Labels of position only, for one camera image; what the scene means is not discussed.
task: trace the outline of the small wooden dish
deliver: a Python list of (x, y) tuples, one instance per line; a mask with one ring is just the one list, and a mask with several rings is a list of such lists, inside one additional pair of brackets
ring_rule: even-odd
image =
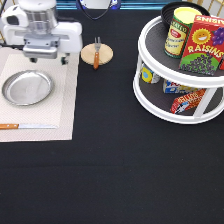
[[(87, 64), (93, 65), (95, 52), (94, 44), (85, 46), (81, 51), (82, 60)], [(101, 44), (99, 55), (99, 65), (104, 65), (113, 58), (113, 50), (109, 46)]]

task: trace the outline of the food package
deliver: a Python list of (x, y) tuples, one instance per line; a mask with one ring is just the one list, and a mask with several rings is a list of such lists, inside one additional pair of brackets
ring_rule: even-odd
[(181, 58), (195, 15), (201, 13), (191, 7), (178, 7), (174, 10), (164, 49), (170, 57)]
[(205, 93), (205, 89), (201, 89), (196, 92), (188, 93), (187, 95), (176, 98), (173, 101), (173, 105), (170, 111), (173, 114), (177, 114), (177, 113), (180, 113), (185, 110), (189, 110), (193, 107), (198, 106), (204, 93)]
[(224, 70), (224, 58), (222, 58), (220, 64), (219, 64), (219, 69)]
[(180, 85), (175, 82), (171, 82), (169, 80), (164, 79), (164, 83), (163, 83), (163, 92), (164, 93), (184, 93), (184, 94), (186, 94), (186, 93), (191, 93), (191, 92), (194, 92), (197, 90), (200, 90), (200, 89)]
[(224, 19), (195, 16), (179, 69), (214, 75), (224, 55)]
[(142, 79), (147, 83), (157, 83), (160, 76), (153, 72), (146, 64), (142, 65)]

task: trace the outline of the green can label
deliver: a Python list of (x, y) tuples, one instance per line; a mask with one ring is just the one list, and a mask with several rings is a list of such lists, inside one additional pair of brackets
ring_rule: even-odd
[(165, 43), (165, 52), (171, 57), (181, 58), (187, 42), (190, 26), (182, 23), (175, 16), (170, 25)]

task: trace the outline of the black table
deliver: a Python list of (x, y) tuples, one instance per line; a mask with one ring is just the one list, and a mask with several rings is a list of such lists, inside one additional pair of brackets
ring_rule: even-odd
[(224, 218), (224, 113), (178, 125), (146, 111), (133, 92), (142, 28), (159, 11), (109, 11), (83, 24), (113, 60), (80, 60), (72, 141), (0, 144), (1, 224), (207, 224)]

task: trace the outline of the red raisins box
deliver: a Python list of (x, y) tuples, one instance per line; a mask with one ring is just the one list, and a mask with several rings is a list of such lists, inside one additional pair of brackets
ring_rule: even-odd
[(195, 16), (179, 69), (214, 75), (224, 55), (224, 19)]

